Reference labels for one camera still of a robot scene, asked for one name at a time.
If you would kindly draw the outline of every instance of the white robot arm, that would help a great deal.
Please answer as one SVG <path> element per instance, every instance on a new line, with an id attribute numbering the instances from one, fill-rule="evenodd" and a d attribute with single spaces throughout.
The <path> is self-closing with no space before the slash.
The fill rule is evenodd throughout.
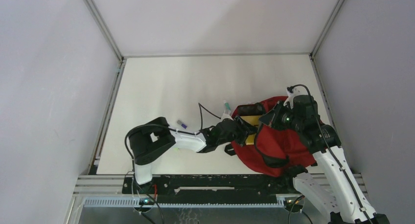
<path id="1" fill-rule="evenodd" d="M 305 87 L 308 95 L 300 95 L 296 86 Z M 296 131 L 322 167 L 333 194 L 323 189 L 307 172 L 292 175 L 293 187 L 305 195 L 330 224 L 389 224 L 386 215 L 377 214 L 360 190 L 336 132 L 320 121 L 317 103 L 308 88 L 295 85 L 287 90 L 287 101 L 278 102 L 259 121 L 276 130 Z M 246 137 L 256 133 L 256 130 L 256 127 L 236 117 L 233 120 L 223 119 L 215 127 L 190 133 L 170 128 L 166 119 L 159 117 L 129 131 L 125 145 L 127 147 L 129 139 L 134 154 L 135 177 L 141 185 L 152 180 L 151 163 L 169 148 L 211 152 L 226 142 L 236 141 L 243 145 Z"/>

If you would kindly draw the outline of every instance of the gray wall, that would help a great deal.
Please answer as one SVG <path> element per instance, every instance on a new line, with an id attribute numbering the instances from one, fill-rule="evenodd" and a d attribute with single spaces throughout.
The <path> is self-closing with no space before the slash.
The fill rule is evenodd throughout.
<path id="1" fill-rule="evenodd" d="M 391 223 L 415 205 L 415 0 L 347 0 L 316 61 L 351 165 Z"/>
<path id="2" fill-rule="evenodd" d="M 94 0 L 129 55 L 309 52 L 337 0 Z"/>
<path id="3" fill-rule="evenodd" d="M 82 0 L 0 0 L 0 223 L 62 223 L 118 61 Z"/>

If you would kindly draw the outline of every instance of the white tabletop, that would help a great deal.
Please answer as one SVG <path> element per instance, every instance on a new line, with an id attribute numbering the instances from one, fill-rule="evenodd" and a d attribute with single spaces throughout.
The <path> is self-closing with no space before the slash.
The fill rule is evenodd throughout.
<path id="1" fill-rule="evenodd" d="M 305 84 L 327 112 L 308 55 L 241 55 L 202 57 L 129 58 L 106 134 L 97 174 L 125 174 L 132 169 L 124 137 L 137 125 L 159 116 L 172 127 L 180 119 L 193 132 L 200 128 L 197 103 L 221 115 L 223 100 L 234 108 L 273 96 L 286 95 L 286 87 Z M 218 119 L 203 112 L 204 128 Z M 255 174 L 224 146 L 199 154 L 170 149 L 153 162 L 153 174 Z"/>

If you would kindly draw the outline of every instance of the black cable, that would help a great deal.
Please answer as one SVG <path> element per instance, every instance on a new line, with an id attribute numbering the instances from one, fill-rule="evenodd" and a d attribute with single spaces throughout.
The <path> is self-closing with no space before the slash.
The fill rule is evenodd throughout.
<path id="1" fill-rule="evenodd" d="M 124 145 L 125 145 L 125 149 L 128 151 L 128 154 L 130 154 L 131 159 L 134 160 L 133 154 L 131 153 L 130 149 L 128 149 L 127 139 L 128 139 L 128 134 L 124 138 Z"/>
<path id="2" fill-rule="evenodd" d="M 124 181 L 125 181 L 125 178 L 127 177 L 127 175 L 130 173 L 130 172 L 134 172 L 134 171 L 128 171 L 125 175 L 124 175 Z M 134 181 L 135 181 L 135 174 L 134 174 L 134 176 L 132 177 L 132 182 L 131 182 L 131 195 L 134 197 Z M 135 210 L 135 211 L 137 211 L 140 215 L 142 215 L 143 217 L 145 217 L 149 222 L 151 222 L 152 224 L 156 224 L 150 217 L 148 217 L 145 213 L 143 213 L 143 212 L 141 212 L 141 208 L 143 207 L 143 205 L 144 204 L 142 204 L 141 206 L 140 206 L 140 208 L 139 209 L 136 209 L 135 207 L 134 207 L 134 204 L 133 204 L 133 209 Z"/>
<path id="3" fill-rule="evenodd" d="M 141 213 L 141 215 L 143 216 L 143 217 L 145 217 L 149 222 L 151 222 L 152 224 L 156 224 L 150 217 L 148 217 L 145 213 Z"/>
<path id="4" fill-rule="evenodd" d="M 211 111 L 209 111 L 208 109 L 206 109 L 202 104 L 197 103 L 199 105 L 199 111 L 200 111 L 200 130 L 199 132 L 203 129 L 203 115 L 202 115 L 202 108 L 205 109 L 208 113 L 210 113 L 211 115 L 213 115 L 214 117 L 221 119 L 220 117 L 218 117 L 217 115 L 213 114 Z"/>
<path id="5" fill-rule="evenodd" d="M 140 187 L 140 185 L 138 184 L 138 182 L 137 182 L 137 179 L 136 179 L 136 174 L 134 173 L 134 177 L 133 177 L 133 179 L 134 179 L 134 182 L 136 183 L 136 185 L 137 185 L 137 187 L 140 189 L 140 190 L 142 190 L 143 191 L 143 193 L 148 197 L 148 198 L 150 198 L 152 201 L 153 201 L 153 203 L 155 204 L 155 205 L 157 205 L 157 208 L 159 208 L 159 212 L 160 212 L 160 216 L 161 216 L 161 222 L 164 224 L 164 215 L 163 215 L 163 212 L 162 212 L 162 210 L 161 210 L 161 207 L 160 207 L 160 205 L 159 205 L 159 203 L 156 201 L 156 199 L 155 198 L 153 198 L 152 196 L 150 196 L 147 192 L 145 192 L 141 187 Z"/>
<path id="6" fill-rule="evenodd" d="M 291 222 L 290 222 L 290 219 L 291 219 L 291 213 L 293 212 L 293 208 L 294 208 L 294 206 L 296 206 L 296 203 L 297 203 L 298 201 L 300 201 L 300 200 L 304 199 L 304 197 L 305 197 L 305 196 L 299 196 L 299 197 L 297 197 L 297 199 L 296 199 L 296 200 L 294 200 L 294 202 L 293 202 L 293 206 L 291 206 L 290 212 L 288 213 L 288 224 L 290 224 L 290 223 L 291 223 Z"/>
<path id="7" fill-rule="evenodd" d="M 209 111 L 208 109 L 206 109 L 202 104 L 200 104 L 200 103 L 198 103 L 198 104 L 199 104 L 199 108 L 201 107 L 201 108 L 205 109 L 208 113 L 210 113 L 214 117 L 220 119 L 220 117 L 218 117 L 217 115 L 213 114 L 211 111 Z"/>
<path id="8" fill-rule="evenodd" d="M 303 213 L 304 216 L 306 216 L 308 218 L 308 220 L 310 221 L 310 223 L 313 224 L 313 221 L 311 220 L 311 218 L 304 211 L 301 211 L 301 213 Z"/>
<path id="9" fill-rule="evenodd" d="M 303 85 L 303 84 L 298 84 L 298 85 L 291 86 L 290 88 L 292 88 L 292 89 L 293 89 L 293 88 L 295 88 L 295 87 L 297 87 L 297 86 L 301 86 L 301 87 L 303 87 L 303 88 L 307 91 L 308 97 L 310 98 L 310 102 L 311 102 L 311 103 L 313 103 L 313 98 L 311 97 L 310 90 L 308 89 L 308 87 L 307 87 L 307 86 L 305 86 L 305 85 Z M 338 159 L 338 158 L 336 157 L 336 155 L 333 153 L 333 151 L 332 151 L 332 150 L 331 150 L 331 148 L 329 147 L 329 145 L 328 145 L 328 143 L 327 143 L 327 141 L 326 141 L 326 139 L 325 139 L 325 137 L 324 137 L 324 133 L 323 133 L 322 128 L 321 128 L 321 126 L 320 126 L 320 121 L 319 121 L 319 119 L 317 118 L 317 111 L 316 111 L 316 109 L 314 108 L 314 104 L 311 104 L 311 107 L 312 107 L 312 109 L 313 109 L 313 112 L 314 112 L 314 117 L 315 117 L 315 119 L 316 119 L 316 121 L 317 121 L 317 125 L 319 126 L 320 133 L 322 134 L 323 141 L 325 142 L 325 144 L 326 144 L 326 146 L 327 146 L 328 151 L 330 152 L 330 154 L 331 154 L 331 156 L 334 158 L 334 160 L 337 162 L 337 164 L 340 166 L 340 168 L 343 168 L 342 163 L 339 161 L 339 159 Z M 364 206 L 363 206 L 363 204 L 362 204 L 362 201 L 360 200 L 359 195 L 357 194 L 356 188 L 353 186 L 353 183 L 351 182 L 351 179 L 350 179 L 349 175 L 347 174 L 346 170 L 343 170 L 343 169 L 342 169 L 342 171 L 343 171 L 343 174 L 345 175 L 345 177 L 346 177 L 346 179 L 347 179 L 348 183 L 350 184 L 351 189 L 353 190 L 354 196 L 356 197 L 357 202 L 359 203 L 360 208 L 363 208 Z M 366 211 L 362 211 L 362 212 L 364 213 L 364 215 L 366 216 L 366 218 L 369 220 L 369 222 L 370 222 L 371 224 L 373 224 L 372 220 L 369 218 L 368 213 L 367 213 Z"/>

